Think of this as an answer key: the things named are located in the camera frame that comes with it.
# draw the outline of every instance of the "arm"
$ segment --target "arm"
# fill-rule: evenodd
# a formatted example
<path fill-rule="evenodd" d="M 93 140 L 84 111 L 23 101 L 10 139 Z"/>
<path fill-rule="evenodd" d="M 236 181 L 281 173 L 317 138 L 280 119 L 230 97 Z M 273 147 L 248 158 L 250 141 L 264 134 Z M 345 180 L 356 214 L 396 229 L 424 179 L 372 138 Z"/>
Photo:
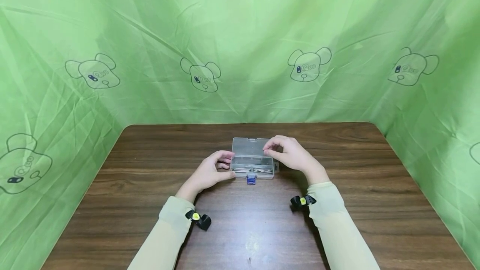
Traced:
<path fill-rule="evenodd" d="M 283 152 L 275 149 L 280 146 Z M 378 264 L 359 230 L 353 223 L 342 196 L 332 184 L 325 168 L 294 138 L 277 135 L 263 148 L 264 153 L 303 172 L 308 194 L 316 199 L 309 205 L 310 218 L 322 238 L 323 248 L 332 270 L 379 270 Z"/>
<path fill-rule="evenodd" d="M 204 189 L 235 177 L 231 171 L 217 172 L 217 169 L 230 168 L 233 155 L 230 151 L 221 150 L 202 161 L 177 194 L 167 200 L 158 222 L 127 270 L 174 269 L 180 247 L 192 223 L 185 214 L 195 208 L 193 202 Z"/>
<path fill-rule="evenodd" d="M 317 202 L 310 205 L 332 270 L 379 270 L 370 248 L 353 223 L 342 196 L 332 182 L 310 185 L 308 194 Z"/>
<path fill-rule="evenodd" d="M 172 270 L 191 225 L 185 214 L 193 208 L 189 201 L 170 197 L 128 270 Z"/>

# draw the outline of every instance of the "bear ear outline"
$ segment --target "bear ear outline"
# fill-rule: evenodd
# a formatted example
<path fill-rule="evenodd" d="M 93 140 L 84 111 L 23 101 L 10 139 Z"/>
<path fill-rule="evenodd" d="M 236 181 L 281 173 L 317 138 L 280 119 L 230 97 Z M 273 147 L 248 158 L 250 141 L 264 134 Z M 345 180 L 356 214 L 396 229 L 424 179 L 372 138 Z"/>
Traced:
<path fill-rule="evenodd" d="M 29 134 L 14 134 L 7 139 L 7 151 L 15 149 L 27 149 L 34 151 L 37 148 L 37 139 Z"/>
<path fill-rule="evenodd" d="M 403 47 L 400 50 L 400 58 L 403 58 L 404 56 L 411 55 L 411 54 L 412 54 L 412 50 L 410 49 L 410 47 Z"/>
<path fill-rule="evenodd" d="M 315 53 L 320 57 L 320 65 L 325 65 L 332 59 L 332 51 L 328 47 L 322 47 Z"/>
<path fill-rule="evenodd" d="M 117 64 L 115 64 L 113 59 L 110 58 L 108 55 L 104 55 L 103 53 L 98 53 L 97 55 L 95 55 L 95 61 L 104 63 L 110 70 L 113 70 L 115 69 L 115 67 L 117 67 Z"/>
<path fill-rule="evenodd" d="M 424 56 L 424 58 L 427 61 L 427 66 L 425 67 L 423 74 L 430 75 L 437 69 L 440 63 L 440 58 L 438 55 L 427 55 Z"/>
<path fill-rule="evenodd" d="M 71 78 L 81 78 L 82 74 L 80 74 L 80 64 L 81 62 L 77 61 L 66 61 L 65 62 L 65 70 L 70 75 Z"/>
<path fill-rule="evenodd" d="M 190 68 L 193 66 L 192 62 L 189 61 L 186 57 L 181 58 L 180 60 L 180 68 L 186 74 L 190 74 Z"/>
<path fill-rule="evenodd" d="M 300 58 L 300 56 L 302 56 L 302 55 L 303 55 L 303 51 L 301 51 L 300 49 L 295 50 L 290 55 L 290 58 L 288 58 L 288 64 L 290 66 L 294 66 L 297 59 Z"/>
<path fill-rule="evenodd" d="M 220 78 L 222 72 L 220 71 L 220 67 L 214 62 L 206 63 L 205 67 L 207 67 L 213 74 L 213 78 Z"/>

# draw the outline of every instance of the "black clip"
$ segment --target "black clip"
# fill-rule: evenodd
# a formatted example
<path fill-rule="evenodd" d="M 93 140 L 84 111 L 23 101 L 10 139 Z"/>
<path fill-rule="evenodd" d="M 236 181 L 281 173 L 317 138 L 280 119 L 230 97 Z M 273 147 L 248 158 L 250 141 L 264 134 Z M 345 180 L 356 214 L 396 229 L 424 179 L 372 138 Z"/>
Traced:
<path fill-rule="evenodd" d="M 290 200 L 290 202 L 292 203 L 292 205 L 295 209 L 299 210 L 300 208 L 305 207 L 305 206 L 310 205 L 310 204 L 314 204 L 317 201 L 312 196 L 305 195 L 305 197 L 295 196 L 294 198 L 292 198 Z"/>
<path fill-rule="evenodd" d="M 188 220 L 191 220 L 192 222 L 195 222 L 195 224 L 206 231 L 211 223 L 212 219 L 208 217 L 207 215 L 200 216 L 199 213 L 197 213 L 195 210 L 190 210 L 188 213 L 185 214 Z"/>

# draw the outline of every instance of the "green backdrop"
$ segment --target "green backdrop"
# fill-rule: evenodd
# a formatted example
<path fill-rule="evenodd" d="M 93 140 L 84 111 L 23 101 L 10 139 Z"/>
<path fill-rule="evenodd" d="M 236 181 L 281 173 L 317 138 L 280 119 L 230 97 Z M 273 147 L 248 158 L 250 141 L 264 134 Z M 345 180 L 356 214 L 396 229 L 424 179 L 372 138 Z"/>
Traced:
<path fill-rule="evenodd" d="M 480 267 L 478 0 L 0 0 L 1 269 L 131 124 L 370 121 Z"/>

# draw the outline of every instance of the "wrist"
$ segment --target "wrist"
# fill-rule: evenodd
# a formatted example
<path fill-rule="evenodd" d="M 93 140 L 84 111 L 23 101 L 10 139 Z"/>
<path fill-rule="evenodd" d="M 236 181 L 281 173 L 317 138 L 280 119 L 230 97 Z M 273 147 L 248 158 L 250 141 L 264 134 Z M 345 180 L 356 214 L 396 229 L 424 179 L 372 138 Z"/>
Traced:
<path fill-rule="evenodd" d="M 317 165 L 305 170 L 303 174 L 307 178 L 308 185 L 321 184 L 322 182 L 325 183 L 330 181 L 325 168 L 319 162 L 317 162 Z"/>
<path fill-rule="evenodd" d="M 183 183 L 180 189 L 177 191 L 175 197 L 182 198 L 193 204 L 197 195 L 201 192 L 199 188 L 195 186 L 190 180 Z"/>

